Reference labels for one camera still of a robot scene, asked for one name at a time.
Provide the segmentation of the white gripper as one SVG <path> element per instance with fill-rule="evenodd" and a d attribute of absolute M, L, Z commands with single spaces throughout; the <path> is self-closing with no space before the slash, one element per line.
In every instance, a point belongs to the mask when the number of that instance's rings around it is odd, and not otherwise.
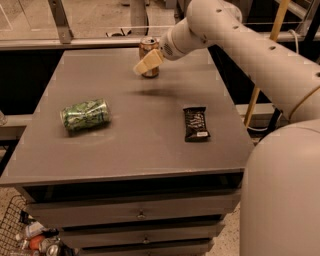
<path fill-rule="evenodd" d="M 189 28 L 184 24 L 177 24 L 162 35 L 159 49 L 149 51 L 133 68 L 136 74 L 156 74 L 164 57 L 174 61 L 186 56 Z"/>

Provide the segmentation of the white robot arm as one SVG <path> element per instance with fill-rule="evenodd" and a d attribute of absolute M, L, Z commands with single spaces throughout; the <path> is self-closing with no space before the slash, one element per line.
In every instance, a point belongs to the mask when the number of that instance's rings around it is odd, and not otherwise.
<path fill-rule="evenodd" d="M 223 0 L 191 0 L 184 19 L 134 71 L 214 45 L 287 121 L 246 163 L 240 256 L 320 256 L 320 65 L 244 26 Z"/>

